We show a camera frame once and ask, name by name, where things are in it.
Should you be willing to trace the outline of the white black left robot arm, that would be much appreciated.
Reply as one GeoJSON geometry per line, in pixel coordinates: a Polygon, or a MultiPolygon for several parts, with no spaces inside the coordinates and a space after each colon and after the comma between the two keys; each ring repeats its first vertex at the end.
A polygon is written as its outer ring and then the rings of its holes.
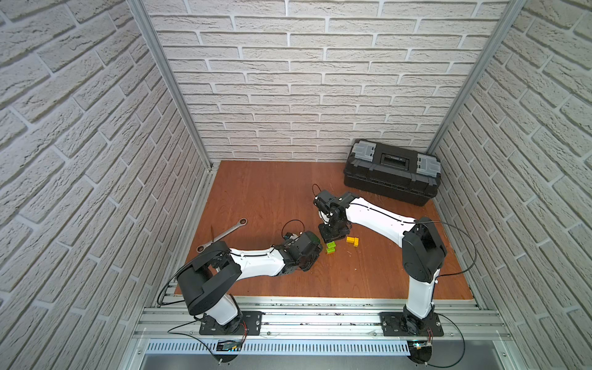
{"type": "Polygon", "coordinates": [[[286,237],[280,245],[255,251],[229,248],[219,240],[183,266],[175,279],[190,315],[213,319],[232,333],[243,317],[229,294],[235,282],[309,271],[321,252],[321,242],[311,231],[286,237]]]}

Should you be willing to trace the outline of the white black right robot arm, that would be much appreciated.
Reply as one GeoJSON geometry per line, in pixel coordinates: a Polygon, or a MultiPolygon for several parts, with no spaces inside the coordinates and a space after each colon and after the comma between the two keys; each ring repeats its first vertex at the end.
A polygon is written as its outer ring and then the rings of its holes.
{"type": "Polygon", "coordinates": [[[409,276],[409,294],[394,328],[410,336],[443,335],[442,324],[433,302],[436,280],[447,256],[447,249],[428,217],[413,219],[382,209],[350,192],[336,197],[322,191],[314,197],[323,223],[319,231],[326,243],[347,237],[353,224],[359,224],[386,237],[402,248],[402,266],[409,276]]]}

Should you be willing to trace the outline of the black plastic toolbox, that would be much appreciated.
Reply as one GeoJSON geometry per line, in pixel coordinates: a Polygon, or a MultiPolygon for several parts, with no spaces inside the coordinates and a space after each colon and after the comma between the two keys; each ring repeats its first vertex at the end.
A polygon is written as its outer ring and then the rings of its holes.
{"type": "Polygon", "coordinates": [[[358,139],[344,176],[347,187],[424,206],[439,193],[441,163],[414,150],[358,139]]]}

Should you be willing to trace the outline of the silver ratchet wrench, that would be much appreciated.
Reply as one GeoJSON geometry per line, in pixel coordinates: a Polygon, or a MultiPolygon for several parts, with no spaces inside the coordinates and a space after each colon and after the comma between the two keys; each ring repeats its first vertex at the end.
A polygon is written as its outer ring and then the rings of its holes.
{"type": "Polygon", "coordinates": [[[231,228],[227,229],[223,233],[217,235],[211,241],[208,241],[207,243],[205,243],[203,245],[199,245],[197,247],[197,249],[196,249],[197,253],[198,254],[201,254],[210,245],[212,245],[213,243],[215,243],[215,242],[217,242],[217,241],[219,241],[219,240],[227,237],[229,234],[232,234],[233,232],[237,231],[239,228],[244,227],[247,223],[248,223],[248,220],[246,218],[240,219],[239,222],[236,223],[236,225],[234,225],[231,228]]]}

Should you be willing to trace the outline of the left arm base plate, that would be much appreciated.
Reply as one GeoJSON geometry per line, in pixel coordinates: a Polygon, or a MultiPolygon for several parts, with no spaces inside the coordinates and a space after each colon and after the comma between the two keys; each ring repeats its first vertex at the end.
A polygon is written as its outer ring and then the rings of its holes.
{"type": "Polygon", "coordinates": [[[225,325],[220,325],[211,316],[201,320],[200,335],[247,335],[257,336],[261,332],[262,311],[242,311],[239,316],[225,325]]]}

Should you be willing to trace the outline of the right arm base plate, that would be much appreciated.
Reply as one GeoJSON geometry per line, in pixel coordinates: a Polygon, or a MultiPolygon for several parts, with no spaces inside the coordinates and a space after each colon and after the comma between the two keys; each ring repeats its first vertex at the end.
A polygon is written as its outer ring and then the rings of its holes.
{"type": "Polygon", "coordinates": [[[443,337],[444,331],[440,317],[430,312],[425,318],[418,319],[403,311],[380,312],[380,324],[385,337],[443,337]]]}

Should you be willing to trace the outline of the aluminium front rail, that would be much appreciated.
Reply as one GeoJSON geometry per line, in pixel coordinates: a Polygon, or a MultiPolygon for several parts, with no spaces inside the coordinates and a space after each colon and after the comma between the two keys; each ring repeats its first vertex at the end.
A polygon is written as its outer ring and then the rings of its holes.
{"type": "MultiPolygon", "coordinates": [[[[238,296],[242,311],[262,312],[262,339],[380,339],[379,315],[401,311],[402,299],[304,298],[238,296]]],[[[510,340],[507,325],[497,311],[481,309],[474,300],[437,300],[445,340],[510,340]]],[[[133,337],[164,339],[170,328],[197,335],[200,325],[185,305],[174,303],[146,308],[140,315],[133,337]]]]}

